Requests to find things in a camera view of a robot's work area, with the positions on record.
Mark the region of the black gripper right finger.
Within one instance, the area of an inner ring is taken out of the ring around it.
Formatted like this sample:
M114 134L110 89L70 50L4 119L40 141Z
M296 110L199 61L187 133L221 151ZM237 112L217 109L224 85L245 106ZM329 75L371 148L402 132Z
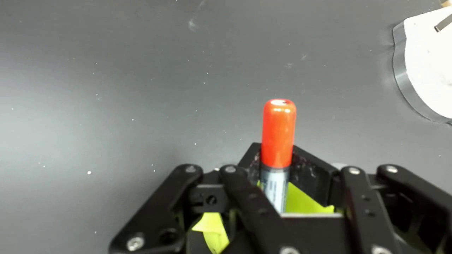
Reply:
M452 196L394 164L341 170L293 148L290 182L343 215L354 254L452 254Z

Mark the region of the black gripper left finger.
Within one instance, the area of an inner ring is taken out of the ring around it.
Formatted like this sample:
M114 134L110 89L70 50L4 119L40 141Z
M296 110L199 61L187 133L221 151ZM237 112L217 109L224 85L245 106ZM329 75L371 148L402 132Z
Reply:
M220 254L278 254L282 219L254 182L258 167L258 143L238 164L218 171L177 165L112 237L108 254L201 253L200 237L192 235L207 213L224 223L227 243Z

